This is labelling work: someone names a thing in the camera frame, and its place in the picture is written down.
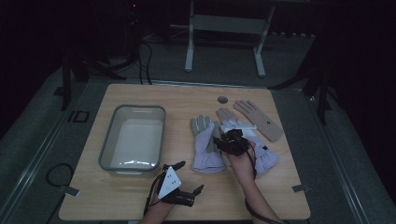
black device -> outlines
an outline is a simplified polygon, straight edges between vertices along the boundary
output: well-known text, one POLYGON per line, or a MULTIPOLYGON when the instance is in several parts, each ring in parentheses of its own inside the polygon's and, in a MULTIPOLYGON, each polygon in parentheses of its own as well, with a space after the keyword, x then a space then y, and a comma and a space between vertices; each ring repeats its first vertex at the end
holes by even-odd
POLYGON ((180 205, 186 205, 188 207, 192 207, 194 205, 195 197, 201 193, 202 189, 204 188, 204 185, 201 185, 200 187, 195 189, 192 193, 188 193, 179 189, 178 186, 181 185, 181 182, 179 182, 175 171, 183 167, 185 164, 186 164, 185 161, 181 161, 176 163, 175 165, 166 165, 166 164, 163 165, 163 172, 155 178, 155 180, 151 185, 151 190, 146 200, 144 214, 147 213, 147 211, 152 205, 155 205, 158 202, 180 204, 180 205), (149 204, 151 201, 152 191, 157 181, 160 181, 158 183, 157 192, 156 192, 159 195, 160 200, 158 202, 149 204), (163 193, 162 189, 170 189, 171 191, 169 192, 168 190, 165 191, 165 193, 163 193))
POLYGON ((220 138, 213 137, 213 142, 221 151, 240 156, 248 151, 249 147, 248 140, 242 135, 242 130, 232 129, 227 133, 221 133, 220 138))

black cable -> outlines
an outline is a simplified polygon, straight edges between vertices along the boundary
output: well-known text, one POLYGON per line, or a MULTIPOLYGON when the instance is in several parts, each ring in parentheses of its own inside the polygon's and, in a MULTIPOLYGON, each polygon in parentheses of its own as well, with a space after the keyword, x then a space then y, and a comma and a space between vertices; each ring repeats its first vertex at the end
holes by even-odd
POLYGON ((147 76, 148 84, 152 85, 151 78, 149 76, 149 63, 151 61, 152 48, 147 43, 145 43, 144 41, 142 41, 142 45, 145 45, 149 49, 148 62, 146 64, 145 68, 146 68, 146 76, 147 76))
MULTIPOLYGON (((247 154, 247 157, 248 157, 248 159, 250 160, 251 166, 253 167, 253 178, 256 179, 256 175, 257 175, 257 170, 256 170, 256 165, 255 165, 256 162, 253 161, 253 158, 251 158, 250 153, 248 153, 248 147, 245 148, 245 146, 242 144, 242 142, 239 140, 239 138, 238 138, 237 136, 234 135, 233 138, 237 140, 239 146, 241 146, 241 148, 244 149, 245 153, 247 154)), ((254 151, 254 146, 251 145, 251 144, 249 143, 249 141, 247 141, 247 143, 248 143, 249 146, 252 148, 252 150, 253 150, 253 156, 254 156, 254 159, 256 160, 256 152, 254 151)))
POLYGON ((152 205, 157 204, 158 202, 161 201, 161 200, 159 200, 159 201, 156 202, 156 203, 149 204, 150 201, 151 201, 151 197, 152 197, 153 191, 154 191, 154 186, 155 186, 155 184, 157 183, 157 181, 158 181, 160 178, 162 178, 163 176, 164 176, 164 173, 162 173, 162 174, 160 174, 160 175, 157 175, 157 177, 156 177, 156 178, 154 179, 154 181, 152 182, 151 188, 150 188, 150 190, 149 190, 148 197, 147 197, 147 199, 146 199, 146 205, 145 205, 145 210, 143 211, 143 216, 146 215, 146 213, 148 212, 149 208, 150 208, 152 205))
POLYGON ((251 215, 253 215, 254 217, 258 218, 259 220, 264 221, 264 222, 269 223, 269 224, 281 224, 280 222, 275 221, 275 220, 272 220, 271 218, 263 217, 263 216, 257 214, 257 213, 250 207, 250 205, 248 205, 248 202, 247 202, 246 200, 245 200, 245 206, 247 207, 247 210, 249 211, 249 213, 250 213, 251 215))
MULTIPOLYGON (((73 174, 74 174, 74 170, 73 170, 73 167, 72 167, 71 165, 69 165, 69 164, 67 164, 67 163, 59 163, 59 164, 56 164, 56 165, 52 166, 52 167, 47 171, 47 173, 46 173, 46 180, 47 180, 47 183, 49 183, 49 184, 50 184, 51 186, 53 186, 53 187, 59 188, 60 186, 69 186, 73 174), (50 179, 51 173, 52 173, 55 169, 57 169, 57 168, 59 168, 59 167, 61 167, 61 166, 67 167, 67 169, 70 171, 70 180, 69 180, 66 184, 58 184, 58 183, 53 182, 53 181, 50 179)), ((58 208, 61 206, 61 203, 62 203, 63 201, 64 201, 64 195, 61 197, 61 199, 59 200, 59 202, 57 202, 55 208, 52 210, 52 212, 51 212, 49 218, 47 219, 47 222, 46 222, 46 223, 50 223, 50 221, 52 220, 52 218, 53 218, 53 216, 55 215, 56 211, 58 211, 58 208)))
POLYGON ((143 79, 142 79, 142 60, 140 58, 140 54, 137 56, 137 60, 139 61, 139 79, 140 79, 140 84, 143 85, 143 79))

forearm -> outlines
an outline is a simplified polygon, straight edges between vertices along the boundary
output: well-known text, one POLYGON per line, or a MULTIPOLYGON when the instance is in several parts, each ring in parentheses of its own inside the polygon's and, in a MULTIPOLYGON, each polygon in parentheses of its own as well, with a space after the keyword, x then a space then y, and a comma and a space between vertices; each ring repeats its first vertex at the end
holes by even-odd
MULTIPOLYGON (((257 214, 262 217, 270 218, 279 223, 283 223, 283 221, 277 216, 274 210, 271 208, 269 203, 265 200, 264 196, 262 196, 262 192, 257 187, 254 181, 250 183, 241 184, 242 190, 244 191, 246 201, 248 205, 253 209, 257 214)), ((252 221, 254 224, 256 223, 266 223, 254 216, 252 216, 252 221)))
POLYGON ((173 204, 158 203, 150 207, 139 224, 161 224, 173 208, 173 204))

small round object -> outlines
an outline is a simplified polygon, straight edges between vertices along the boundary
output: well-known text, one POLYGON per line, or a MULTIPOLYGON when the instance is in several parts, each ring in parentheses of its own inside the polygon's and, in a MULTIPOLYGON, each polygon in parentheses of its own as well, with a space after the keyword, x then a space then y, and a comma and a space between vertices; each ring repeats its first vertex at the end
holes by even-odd
POLYGON ((219 96, 218 101, 221 104, 227 104, 228 103, 228 99, 225 96, 219 96))

metal stand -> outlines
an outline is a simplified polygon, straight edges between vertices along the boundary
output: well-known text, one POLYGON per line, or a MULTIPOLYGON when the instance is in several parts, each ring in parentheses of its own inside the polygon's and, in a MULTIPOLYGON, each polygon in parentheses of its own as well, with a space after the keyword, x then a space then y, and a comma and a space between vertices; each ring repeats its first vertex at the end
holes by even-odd
POLYGON ((194 14, 194 1, 190 6, 190 26, 189 26, 189 45, 187 48, 185 71, 192 71, 192 61, 194 57, 194 30, 221 31, 243 34, 260 35, 259 44, 253 49, 256 61, 257 72, 259 77, 265 76, 264 66, 262 64, 262 46, 265 37, 268 35, 271 19, 273 18, 275 7, 271 7, 265 20, 208 16, 194 14))

